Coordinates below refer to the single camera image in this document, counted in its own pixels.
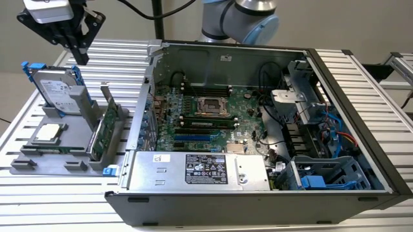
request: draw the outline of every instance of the green circuit board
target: green circuit board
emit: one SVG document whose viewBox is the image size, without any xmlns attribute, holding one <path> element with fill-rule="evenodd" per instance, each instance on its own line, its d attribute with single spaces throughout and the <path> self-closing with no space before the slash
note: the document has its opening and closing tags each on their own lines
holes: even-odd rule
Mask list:
<svg viewBox="0 0 413 232">
<path fill-rule="evenodd" d="M 230 152 L 227 145 L 243 144 L 246 154 L 257 154 L 257 149 L 263 153 L 266 148 L 255 148 L 257 141 L 251 138 L 255 131 L 257 136 L 263 131 L 263 121 L 257 117 L 258 99 L 253 96 L 253 90 L 246 88 L 234 88 L 230 97 L 226 97 L 227 118 L 238 118 L 239 125 L 234 130 L 211 129 L 209 131 L 210 141 L 176 141 L 175 129 L 180 129 L 179 116 L 199 116 L 198 97 L 183 96 L 176 89 L 170 87 L 159 87 L 156 96 L 166 99 L 164 112 L 168 112 L 162 120 L 158 121 L 158 151 L 209 151 L 209 152 Z M 183 147 L 175 147 L 175 142 L 183 142 Z"/>
</svg>

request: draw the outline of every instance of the cpu socket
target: cpu socket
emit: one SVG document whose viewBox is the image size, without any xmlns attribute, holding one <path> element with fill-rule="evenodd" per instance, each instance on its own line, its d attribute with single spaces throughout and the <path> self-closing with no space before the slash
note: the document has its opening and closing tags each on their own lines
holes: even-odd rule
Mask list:
<svg viewBox="0 0 413 232">
<path fill-rule="evenodd" d="M 198 98 L 197 115 L 205 117 L 227 117 L 226 98 Z"/>
</svg>

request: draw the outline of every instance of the power supply label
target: power supply label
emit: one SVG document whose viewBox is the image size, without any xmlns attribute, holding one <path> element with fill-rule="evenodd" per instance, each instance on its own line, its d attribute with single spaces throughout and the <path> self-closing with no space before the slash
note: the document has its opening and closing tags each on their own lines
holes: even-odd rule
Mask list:
<svg viewBox="0 0 413 232">
<path fill-rule="evenodd" d="M 225 155 L 187 155 L 186 183 L 191 185 L 227 185 Z"/>
</svg>

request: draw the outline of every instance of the hard drive label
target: hard drive label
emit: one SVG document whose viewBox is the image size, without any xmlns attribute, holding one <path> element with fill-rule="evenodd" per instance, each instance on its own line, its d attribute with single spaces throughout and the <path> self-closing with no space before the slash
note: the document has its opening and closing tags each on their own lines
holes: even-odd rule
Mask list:
<svg viewBox="0 0 413 232">
<path fill-rule="evenodd" d="M 62 81 L 40 80 L 45 94 L 49 97 L 49 104 L 67 114 L 79 113 L 76 101 L 70 96 L 70 87 Z"/>
<path fill-rule="evenodd" d="M 225 155 L 187 155 L 186 183 L 227 185 Z"/>
</svg>

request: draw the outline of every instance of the black pole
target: black pole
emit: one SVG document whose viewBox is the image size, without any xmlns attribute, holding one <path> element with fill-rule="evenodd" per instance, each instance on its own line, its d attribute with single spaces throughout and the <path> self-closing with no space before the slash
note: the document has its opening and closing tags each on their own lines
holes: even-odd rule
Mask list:
<svg viewBox="0 0 413 232">
<path fill-rule="evenodd" d="M 152 11 L 154 16 L 162 15 L 162 0 L 152 0 Z M 164 36 L 164 30 L 163 30 L 163 19 L 154 20 L 155 24 L 155 36 L 156 39 L 163 40 L 166 38 Z"/>
</svg>

